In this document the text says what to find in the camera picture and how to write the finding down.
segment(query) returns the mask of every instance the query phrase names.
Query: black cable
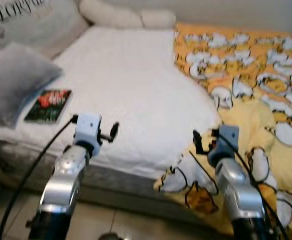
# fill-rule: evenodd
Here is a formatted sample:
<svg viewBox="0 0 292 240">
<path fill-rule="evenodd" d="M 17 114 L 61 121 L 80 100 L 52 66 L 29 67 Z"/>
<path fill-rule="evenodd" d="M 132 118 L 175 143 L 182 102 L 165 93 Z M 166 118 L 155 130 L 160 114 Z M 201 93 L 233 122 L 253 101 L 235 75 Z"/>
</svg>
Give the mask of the black cable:
<svg viewBox="0 0 292 240">
<path fill-rule="evenodd" d="M 245 163 L 245 161 L 243 160 L 243 158 L 241 157 L 241 155 L 239 154 L 238 150 L 224 137 L 222 136 L 221 134 L 219 134 L 219 137 L 225 141 L 225 143 L 228 145 L 228 147 L 231 148 L 232 151 L 235 152 L 235 154 L 237 155 L 237 157 L 239 158 L 240 162 L 242 163 L 242 165 L 244 166 L 244 168 L 246 169 L 248 175 L 249 175 L 249 178 L 253 184 L 253 186 L 258 190 L 258 192 L 260 193 L 260 196 L 261 196 L 261 199 L 262 199 L 262 204 L 264 206 L 264 209 L 265 209 L 265 215 L 266 217 L 268 218 L 268 221 L 270 220 L 269 219 L 269 215 L 268 215 L 268 212 L 267 212 L 267 209 L 270 211 L 271 215 L 275 218 L 276 220 L 276 223 L 278 225 L 278 227 L 280 228 L 280 231 L 284 237 L 285 240 L 289 240 L 289 237 L 286 233 L 286 230 L 285 228 L 282 226 L 282 223 L 281 221 L 279 220 L 278 218 L 278 215 L 276 214 L 276 212 L 272 209 L 272 207 L 269 205 L 269 203 L 264 199 L 264 197 L 262 196 L 262 193 L 258 187 L 258 183 L 257 181 L 255 180 L 254 176 L 252 175 L 252 172 L 250 171 L 250 169 L 248 168 L 248 165 Z"/>
<path fill-rule="evenodd" d="M 56 140 L 56 138 L 65 130 L 66 127 L 68 127 L 69 124 L 71 123 L 76 123 L 78 119 L 77 115 L 74 115 L 71 120 L 69 120 L 60 130 L 55 134 L 55 136 L 49 141 L 49 143 L 44 147 L 44 149 L 40 152 L 38 157 L 35 159 L 35 161 L 32 163 L 31 167 L 28 169 L 24 177 L 22 178 L 21 182 L 19 183 L 17 189 L 15 190 L 8 207 L 6 208 L 6 211 L 4 213 L 4 216 L 2 217 L 1 223 L 0 223 L 0 240 L 2 239 L 2 234 L 9 216 L 9 213 L 14 205 L 14 203 L 17 200 L 18 195 L 20 194 L 22 188 L 24 187 L 26 181 L 28 180 L 29 176 L 31 173 L 34 171 L 35 167 L 38 165 L 40 162 L 41 158 L 44 156 L 50 145 Z"/>
</svg>

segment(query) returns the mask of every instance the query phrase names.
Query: white wall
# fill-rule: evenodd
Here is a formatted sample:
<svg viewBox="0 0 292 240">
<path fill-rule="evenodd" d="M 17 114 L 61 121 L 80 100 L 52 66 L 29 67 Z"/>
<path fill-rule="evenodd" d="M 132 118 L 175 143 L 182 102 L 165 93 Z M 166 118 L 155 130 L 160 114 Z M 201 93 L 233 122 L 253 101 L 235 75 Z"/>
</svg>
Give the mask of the white wall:
<svg viewBox="0 0 292 240">
<path fill-rule="evenodd" d="M 292 0 L 105 0 L 140 8 L 169 8 L 180 21 L 292 33 Z"/>
</svg>

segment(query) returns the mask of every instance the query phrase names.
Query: mattress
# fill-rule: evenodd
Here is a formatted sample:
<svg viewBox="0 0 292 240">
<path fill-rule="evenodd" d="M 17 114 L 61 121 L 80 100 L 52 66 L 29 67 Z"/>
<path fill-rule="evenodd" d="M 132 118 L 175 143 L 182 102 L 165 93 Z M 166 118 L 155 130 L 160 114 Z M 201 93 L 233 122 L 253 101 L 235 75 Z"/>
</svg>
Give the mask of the mattress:
<svg viewBox="0 0 292 240">
<path fill-rule="evenodd" d="M 157 178 L 178 159 L 193 129 L 202 133 L 220 121 L 206 92 L 175 67 L 173 40 L 172 30 L 90 28 L 54 61 L 64 75 L 47 89 L 73 92 L 58 124 L 23 121 L 34 98 L 15 129 L 0 127 L 0 140 L 38 151 L 72 114 L 101 114 L 102 132 L 116 121 L 120 129 L 91 164 Z M 73 134 L 68 127 L 48 153 L 59 155 Z"/>
</svg>

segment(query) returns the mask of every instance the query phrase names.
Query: white pillow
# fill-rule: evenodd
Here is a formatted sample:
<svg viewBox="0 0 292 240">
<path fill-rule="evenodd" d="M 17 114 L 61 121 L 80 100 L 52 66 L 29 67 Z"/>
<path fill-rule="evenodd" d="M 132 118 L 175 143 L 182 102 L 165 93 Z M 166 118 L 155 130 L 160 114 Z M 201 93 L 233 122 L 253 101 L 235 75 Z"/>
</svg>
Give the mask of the white pillow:
<svg viewBox="0 0 292 240">
<path fill-rule="evenodd" d="M 171 29 L 176 23 L 176 15 L 170 10 L 142 10 L 140 15 L 146 29 Z"/>
<path fill-rule="evenodd" d="M 81 0 L 81 14 L 92 23 L 115 28 L 142 28 L 139 14 L 129 8 L 117 7 L 101 0 Z"/>
<path fill-rule="evenodd" d="M 79 10 L 92 23 L 113 28 L 170 29 L 176 22 L 176 16 L 170 10 L 136 12 L 103 0 L 81 0 Z"/>
</svg>

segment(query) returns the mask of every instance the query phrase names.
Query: tiled floor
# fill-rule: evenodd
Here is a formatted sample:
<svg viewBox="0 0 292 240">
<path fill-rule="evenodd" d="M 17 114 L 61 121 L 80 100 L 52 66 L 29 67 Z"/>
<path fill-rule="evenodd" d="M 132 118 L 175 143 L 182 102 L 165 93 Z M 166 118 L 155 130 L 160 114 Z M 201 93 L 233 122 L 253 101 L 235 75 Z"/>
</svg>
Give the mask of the tiled floor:
<svg viewBox="0 0 292 240">
<path fill-rule="evenodd" d="M 11 192 L 0 194 L 0 219 Z M 14 206 L 5 229 L 4 240 L 26 240 L 24 227 L 36 211 L 40 196 L 23 193 Z M 97 240 L 103 233 L 116 232 L 129 240 L 217 240 L 214 232 L 198 226 L 165 221 L 97 205 L 78 203 L 71 220 L 67 240 Z"/>
</svg>

